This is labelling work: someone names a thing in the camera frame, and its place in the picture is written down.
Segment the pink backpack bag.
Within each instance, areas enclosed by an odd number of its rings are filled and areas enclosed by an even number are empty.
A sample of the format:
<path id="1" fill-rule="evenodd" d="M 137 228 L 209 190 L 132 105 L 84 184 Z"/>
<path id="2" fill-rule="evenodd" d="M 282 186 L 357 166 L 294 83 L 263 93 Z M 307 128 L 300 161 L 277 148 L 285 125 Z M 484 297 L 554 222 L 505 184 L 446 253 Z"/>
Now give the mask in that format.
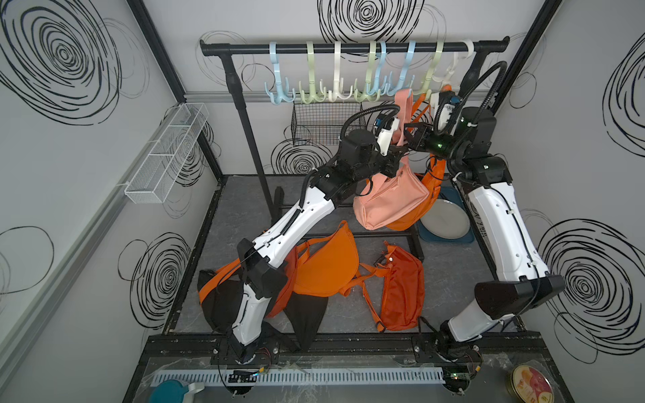
<path id="1" fill-rule="evenodd" d="M 406 145 L 404 131 L 413 114 L 413 91 L 398 91 L 394 104 L 400 111 L 392 123 L 391 135 L 386 137 L 381 134 L 377 140 L 377 144 L 389 156 L 394 155 L 396 147 Z M 372 176 L 373 185 L 368 187 L 370 192 L 354 198 L 356 219 L 367 230 L 377 230 L 405 218 L 430 198 L 428 188 L 411 170 L 407 152 L 401 158 L 396 157 L 394 168 L 393 177 L 382 173 Z"/>

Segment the orange crescent shoulder bag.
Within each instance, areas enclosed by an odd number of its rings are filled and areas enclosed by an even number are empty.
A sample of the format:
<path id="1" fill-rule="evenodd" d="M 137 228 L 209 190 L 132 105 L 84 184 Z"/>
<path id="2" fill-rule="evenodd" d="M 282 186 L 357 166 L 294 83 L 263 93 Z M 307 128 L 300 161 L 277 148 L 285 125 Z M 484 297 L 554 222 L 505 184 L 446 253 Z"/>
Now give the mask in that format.
<path id="1" fill-rule="evenodd" d="M 397 146 L 403 146 L 406 145 L 404 124 L 413 122 L 412 90 L 399 91 L 395 95 L 395 104 L 401 108 L 398 114 L 401 128 L 395 132 L 393 141 L 396 141 Z M 421 179 L 413 173 L 408 156 L 401 160 L 402 167 L 397 173 L 396 186 L 392 193 L 396 211 L 392 211 L 391 220 L 386 225 L 389 229 L 402 231 L 410 228 L 438 199 L 444 181 L 446 161 L 438 159 L 435 155 L 429 156 L 427 172 Z"/>

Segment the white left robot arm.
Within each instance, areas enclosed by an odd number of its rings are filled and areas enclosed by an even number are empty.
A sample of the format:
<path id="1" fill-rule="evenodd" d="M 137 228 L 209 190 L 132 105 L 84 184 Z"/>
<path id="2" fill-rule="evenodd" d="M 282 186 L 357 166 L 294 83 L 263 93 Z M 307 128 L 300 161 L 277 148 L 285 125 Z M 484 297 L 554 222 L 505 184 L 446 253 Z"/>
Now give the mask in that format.
<path id="1" fill-rule="evenodd" d="M 298 203 L 262 235 L 239 242 L 241 302 L 227 331 L 228 345 L 238 361 L 247 363 L 255 355 L 268 307 L 287 284 L 279 268 L 288 253 L 316 223 L 354 196 L 359 182 L 370 179 L 369 189 L 374 191 L 377 174 L 393 177 L 405 154 L 403 129 L 383 129 L 378 135 L 366 129 L 343 134 L 336 156 L 305 176 Z"/>

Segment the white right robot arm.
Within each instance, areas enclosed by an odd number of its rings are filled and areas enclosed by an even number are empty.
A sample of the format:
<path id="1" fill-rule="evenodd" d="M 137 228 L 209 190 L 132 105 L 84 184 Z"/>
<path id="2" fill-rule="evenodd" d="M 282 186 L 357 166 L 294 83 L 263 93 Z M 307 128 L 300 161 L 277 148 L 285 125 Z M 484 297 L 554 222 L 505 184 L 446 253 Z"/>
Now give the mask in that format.
<path id="1" fill-rule="evenodd" d="M 490 154 L 497 119 L 489 111 L 467 107 L 453 134 L 432 124 L 406 124 L 413 150 L 428 151 L 445 161 L 452 180 L 463 189 L 470 212 L 479 216 L 496 268 L 495 280 L 475 286 L 475 297 L 460 314 L 445 321 L 435 349 L 455 361 L 485 332 L 538 307 L 565 289 L 562 275 L 551 273 L 522 220 L 507 163 Z"/>

